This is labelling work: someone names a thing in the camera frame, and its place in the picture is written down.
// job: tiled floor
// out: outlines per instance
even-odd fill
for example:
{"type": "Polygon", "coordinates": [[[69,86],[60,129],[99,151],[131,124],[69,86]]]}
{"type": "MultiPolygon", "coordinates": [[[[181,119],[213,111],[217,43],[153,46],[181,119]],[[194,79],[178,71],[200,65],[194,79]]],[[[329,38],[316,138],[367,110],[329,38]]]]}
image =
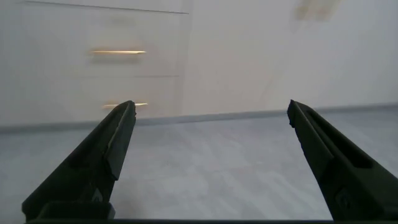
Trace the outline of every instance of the tiled floor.
{"type": "MultiPolygon", "coordinates": [[[[323,116],[398,175],[398,109],[323,116]]],[[[89,129],[0,135],[0,221],[89,129]]],[[[111,203],[116,218],[331,219],[286,116],[136,126],[111,203]]]]}

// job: gold drawer handle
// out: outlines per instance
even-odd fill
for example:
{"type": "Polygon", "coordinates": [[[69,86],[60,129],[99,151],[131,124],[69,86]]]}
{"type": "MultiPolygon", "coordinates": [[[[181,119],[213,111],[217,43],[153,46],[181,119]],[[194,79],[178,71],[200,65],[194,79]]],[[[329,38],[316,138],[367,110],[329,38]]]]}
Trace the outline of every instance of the gold drawer handle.
{"type": "Polygon", "coordinates": [[[135,55],[146,53],[143,50],[92,50],[93,54],[121,54],[121,55],[135,55]]]}
{"type": "MultiPolygon", "coordinates": [[[[144,105],[148,105],[147,103],[135,103],[136,106],[144,106],[144,105]]],[[[104,105],[102,106],[102,109],[113,109],[115,107],[117,107],[118,105],[104,105]]]]}

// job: cabinet drawer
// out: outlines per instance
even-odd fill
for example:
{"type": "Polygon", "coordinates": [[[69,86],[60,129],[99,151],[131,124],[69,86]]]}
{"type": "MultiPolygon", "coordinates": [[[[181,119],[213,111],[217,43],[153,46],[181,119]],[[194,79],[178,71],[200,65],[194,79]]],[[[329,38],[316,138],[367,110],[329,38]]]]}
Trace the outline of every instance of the cabinet drawer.
{"type": "Polygon", "coordinates": [[[180,17],[145,11],[112,11],[23,5],[25,54],[32,75],[43,77],[177,76],[180,17]],[[143,50],[137,55],[92,50],[143,50]]]}
{"type": "Polygon", "coordinates": [[[61,4],[73,6],[109,7],[115,9],[139,9],[162,12],[183,12],[182,0],[33,0],[29,4],[61,4]]]}
{"type": "Polygon", "coordinates": [[[137,118],[176,116],[174,78],[88,78],[54,83],[47,90],[51,122],[99,121],[112,109],[104,105],[127,100],[147,103],[136,108],[137,118]]]}

